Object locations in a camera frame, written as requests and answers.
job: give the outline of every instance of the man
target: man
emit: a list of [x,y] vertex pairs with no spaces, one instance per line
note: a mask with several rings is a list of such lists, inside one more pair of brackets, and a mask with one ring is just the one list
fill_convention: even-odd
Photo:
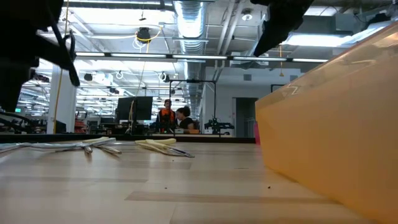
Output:
[[160,130],[161,133],[164,133],[165,130],[169,130],[169,128],[175,125],[175,112],[171,110],[171,106],[172,102],[170,100],[165,100],[165,108],[161,109],[157,115],[157,129]]

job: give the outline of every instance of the ventilation duct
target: ventilation duct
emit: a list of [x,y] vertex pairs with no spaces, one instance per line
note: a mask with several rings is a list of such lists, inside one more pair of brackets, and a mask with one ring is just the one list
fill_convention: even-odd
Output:
[[[204,53],[205,43],[195,41],[202,37],[205,30],[206,4],[195,1],[176,1],[174,2],[175,12],[177,13],[177,27],[180,37],[190,39],[181,41],[181,52],[183,54],[201,55]],[[185,79],[199,79],[201,75],[201,63],[185,62]],[[190,96],[192,114],[198,115],[198,107],[203,85],[187,84]]]

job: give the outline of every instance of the column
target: column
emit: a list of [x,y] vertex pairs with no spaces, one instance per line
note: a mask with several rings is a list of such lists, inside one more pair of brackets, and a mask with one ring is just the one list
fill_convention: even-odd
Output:
[[[61,68],[54,65],[52,69],[50,106],[47,120],[47,134],[54,134],[55,104],[57,100],[58,84],[61,77]],[[70,83],[69,71],[62,71],[62,81],[57,106],[57,120],[66,124],[67,132],[75,129],[76,88]]]

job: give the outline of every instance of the door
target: door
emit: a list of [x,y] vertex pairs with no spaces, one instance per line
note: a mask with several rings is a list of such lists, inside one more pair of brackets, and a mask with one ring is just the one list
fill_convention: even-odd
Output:
[[237,138],[254,138],[257,100],[258,98],[236,98],[235,136]]

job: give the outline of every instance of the workbench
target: workbench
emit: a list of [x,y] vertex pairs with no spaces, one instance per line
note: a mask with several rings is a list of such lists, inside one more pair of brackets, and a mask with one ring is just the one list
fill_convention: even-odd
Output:
[[0,154],[0,223],[372,223],[264,167],[255,144]]

